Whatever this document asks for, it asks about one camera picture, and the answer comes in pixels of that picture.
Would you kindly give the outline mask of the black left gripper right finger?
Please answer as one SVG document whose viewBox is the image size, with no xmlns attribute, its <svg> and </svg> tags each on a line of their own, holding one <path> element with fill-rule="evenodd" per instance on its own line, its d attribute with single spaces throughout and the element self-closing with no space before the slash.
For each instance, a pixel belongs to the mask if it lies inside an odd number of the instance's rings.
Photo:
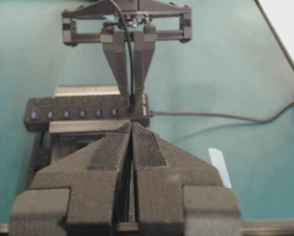
<svg viewBox="0 0 294 236">
<path fill-rule="evenodd" d="M 142 236 L 239 236 L 238 199 L 211 164 L 132 125 L 135 200 Z"/>
</svg>

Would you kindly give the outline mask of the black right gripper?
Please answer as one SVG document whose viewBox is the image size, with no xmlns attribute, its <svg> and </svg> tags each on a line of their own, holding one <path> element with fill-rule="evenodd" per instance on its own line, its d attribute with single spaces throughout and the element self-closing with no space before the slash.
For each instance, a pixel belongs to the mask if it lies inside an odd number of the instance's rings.
<svg viewBox="0 0 294 236">
<path fill-rule="evenodd" d="M 107 16 L 117 16 L 119 22 L 108 23 L 101 33 L 78 33 L 75 20 L 106 19 Z M 179 18 L 179 30 L 157 31 L 151 24 L 153 18 Z M 132 34 L 129 27 L 144 25 L 143 31 Z M 163 3 L 157 0 L 121 0 L 118 3 L 109 0 L 99 0 L 87 6 L 81 6 L 73 11 L 62 13 L 63 43 L 76 46 L 79 43 L 102 43 L 103 52 L 116 79 L 122 101 L 126 108 L 130 107 L 127 78 L 127 59 L 125 37 L 121 31 L 115 31 L 113 26 L 123 29 L 131 40 L 134 39 L 134 103 L 136 112 L 142 99 L 144 83 L 155 51 L 155 42 L 178 40 L 186 43 L 192 38 L 192 10 L 189 6 L 180 7 L 173 3 Z"/>
</svg>

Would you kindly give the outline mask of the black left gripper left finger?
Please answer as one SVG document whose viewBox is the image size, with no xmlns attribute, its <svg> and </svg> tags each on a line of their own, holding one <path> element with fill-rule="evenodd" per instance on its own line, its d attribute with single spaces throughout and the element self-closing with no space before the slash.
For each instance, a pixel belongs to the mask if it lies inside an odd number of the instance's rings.
<svg viewBox="0 0 294 236">
<path fill-rule="evenodd" d="M 12 236 L 111 236 L 123 219 L 131 124 L 38 171 L 10 215 Z"/>
</svg>

